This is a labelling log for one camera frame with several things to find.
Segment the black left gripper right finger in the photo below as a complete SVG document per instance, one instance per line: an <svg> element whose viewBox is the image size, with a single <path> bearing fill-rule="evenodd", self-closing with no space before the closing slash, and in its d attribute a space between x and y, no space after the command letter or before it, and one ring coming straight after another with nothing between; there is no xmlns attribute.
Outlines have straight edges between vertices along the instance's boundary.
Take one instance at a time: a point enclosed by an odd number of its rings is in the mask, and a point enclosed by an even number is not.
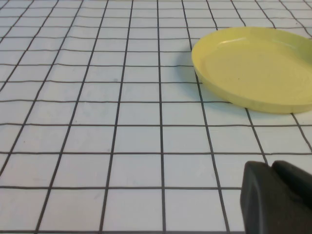
<svg viewBox="0 0 312 234"><path fill-rule="evenodd" d="M283 182L297 194L302 202L312 208L312 175L286 161L278 160L272 164L272 169Z"/></svg>

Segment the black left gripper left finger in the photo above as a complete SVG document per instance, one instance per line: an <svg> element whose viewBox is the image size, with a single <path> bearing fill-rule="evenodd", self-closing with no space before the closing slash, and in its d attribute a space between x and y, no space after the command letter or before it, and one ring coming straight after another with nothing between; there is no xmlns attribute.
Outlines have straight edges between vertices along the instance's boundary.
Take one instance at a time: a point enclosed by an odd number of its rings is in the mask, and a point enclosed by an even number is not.
<svg viewBox="0 0 312 234"><path fill-rule="evenodd" d="M247 234L312 232L312 209L265 163L245 164L240 205Z"/></svg>

